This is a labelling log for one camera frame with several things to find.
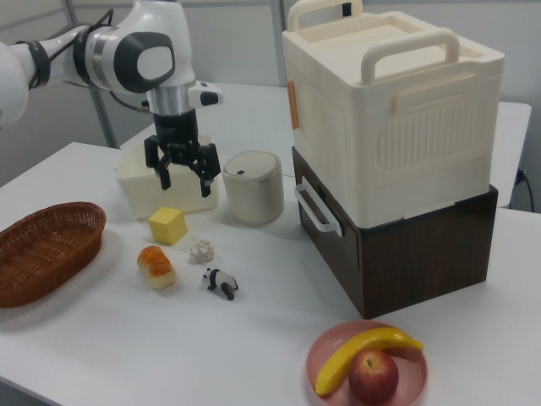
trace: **storage box handle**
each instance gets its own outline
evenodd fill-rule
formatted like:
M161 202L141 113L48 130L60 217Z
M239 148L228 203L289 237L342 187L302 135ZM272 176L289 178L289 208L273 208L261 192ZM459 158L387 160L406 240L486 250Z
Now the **storage box handle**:
M301 15L322 8L334 7L344 3L352 4L352 17L358 17L363 13L362 0L300 0L292 5L287 16L287 30L290 32L300 30L298 23Z
M442 44L446 45L445 63L458 62L460 42L458 36L448 28L437 28L374 44L366 51L361 62L361 85L374 83L375 65L382 58Z
M318 206L318 209L320 209L323 216L325 216L327 222L329 222L328 224L324 224L319 220L319 218L315 215L314 211L310 208L308 202L301 195L301 192L308 193L310 198ZM308 214L308 217L310 217L310 220L312 220L318 230L323 233L336 231L336 233L340 237L342 236L342 228L340 227L340 223L338 222L338 220L336 220L336 217L334 217L329 208L326 206L325 202L320 198L320 196L317 194L317 192L314 190L312 185L309 183L308 180L306 180L305 177L302 178L302 183L295 186L295 196L297 197L298 202L303 207L304 211L306 211L306 214Z

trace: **brown basket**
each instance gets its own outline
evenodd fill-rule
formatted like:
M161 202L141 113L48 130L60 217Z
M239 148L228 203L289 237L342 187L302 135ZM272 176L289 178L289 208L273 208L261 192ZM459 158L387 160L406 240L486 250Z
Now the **brown basket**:
M0 233L0 307L49 294L99 252L105 212L93 203L51 206Z

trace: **white table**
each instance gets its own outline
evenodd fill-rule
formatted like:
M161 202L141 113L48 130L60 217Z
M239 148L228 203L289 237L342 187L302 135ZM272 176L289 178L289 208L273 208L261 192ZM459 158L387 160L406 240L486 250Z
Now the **white table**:
M198 110L199 133L211 136L221 164L240 152L262 150L277 154L282 173L294 175L291 147L293 130L287 90L281 87L218 84L223 104ZM522 154L532 108L528 104L501 102L496 121L490 183L499 191L498 207L508 207ZM154 125L121 145L142 143L155 134Z
M121 151L72 144L0 188L0 229L64 201L103 207L103 247L48 297L0 310L0 379L62 405L309 405L303 368L326 329L358 319L302 230L291 193L272 223L250 228L219 206L187 215L165 248L179 283L152 291L135 260L152 243L113 176ZM284 177L286 190L293 179ZM205 290L190 262L198 238L240 289ZM382 316L425 344L422 405L541 404L541 216L498 209L486 283Z

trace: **yellow cube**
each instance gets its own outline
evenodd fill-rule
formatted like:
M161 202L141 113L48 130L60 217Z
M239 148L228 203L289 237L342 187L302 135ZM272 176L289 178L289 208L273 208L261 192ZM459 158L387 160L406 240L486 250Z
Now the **yellow cube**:
M184 213L171 207L162 207L149 217L152 237L158 243L173 245L188 232Z

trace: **toy panda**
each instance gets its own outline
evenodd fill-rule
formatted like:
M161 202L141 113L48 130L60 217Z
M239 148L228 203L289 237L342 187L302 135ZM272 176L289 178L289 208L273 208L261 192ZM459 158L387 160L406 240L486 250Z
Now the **toy panda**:
M235 299L233 291L238 290L237 281L228 273L222 272L219 269L211 270L210 268L206 268L201 282L209 284L209 290L214 290L216 286L219 286L221 291L227 296L227 300Z

